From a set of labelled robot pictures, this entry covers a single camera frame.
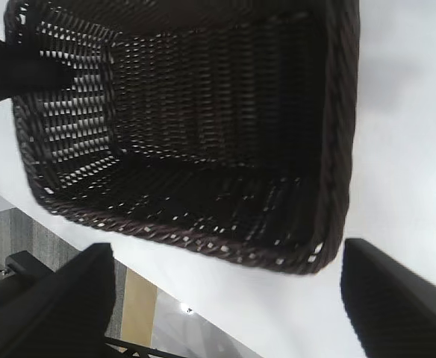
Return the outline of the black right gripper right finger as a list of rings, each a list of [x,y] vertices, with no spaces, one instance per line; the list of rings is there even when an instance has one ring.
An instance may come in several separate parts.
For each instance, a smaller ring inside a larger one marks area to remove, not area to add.
[[[346,314],[367,357],[436,357],[436,286],[363,239],[347,239]]]

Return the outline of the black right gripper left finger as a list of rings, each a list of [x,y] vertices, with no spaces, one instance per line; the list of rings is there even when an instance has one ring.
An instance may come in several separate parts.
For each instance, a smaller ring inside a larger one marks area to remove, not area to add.
[[[96,243],[57,271],[0,280],[0,357],[114,357],[105,341],[116,302],[113,251]]]

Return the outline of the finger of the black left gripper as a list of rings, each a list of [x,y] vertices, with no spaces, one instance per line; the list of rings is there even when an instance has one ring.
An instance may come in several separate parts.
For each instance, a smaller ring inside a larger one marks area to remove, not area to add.
[[[0,40],[0,101],[72,85],[72,69],[21,45]]]

